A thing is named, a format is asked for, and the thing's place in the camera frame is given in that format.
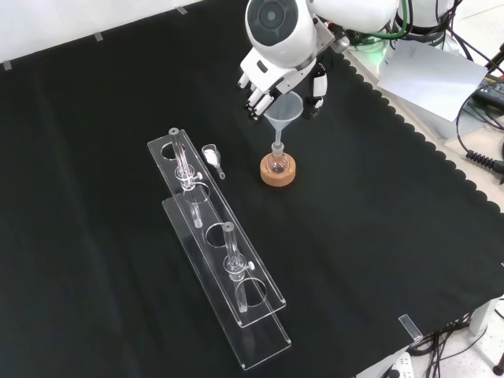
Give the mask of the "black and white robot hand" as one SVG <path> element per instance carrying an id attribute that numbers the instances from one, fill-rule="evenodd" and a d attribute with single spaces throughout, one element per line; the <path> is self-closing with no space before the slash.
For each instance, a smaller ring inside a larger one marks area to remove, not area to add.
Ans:
<path id="1" fill-rule="evenodd" d="M 313 59 L 305 68 L 281 68 L 252 49 L 240 63 L 242 75 L 238 87 L 247 90 L 245 109 L 249 117 L 258 120 L 266 110 L 292 92 L 303 80 L 309 81 L 309 94 L 303 99 L 302 117 L 310 120 L 318 114 L 327 94 L 328 78 L 325 67 Z"/>

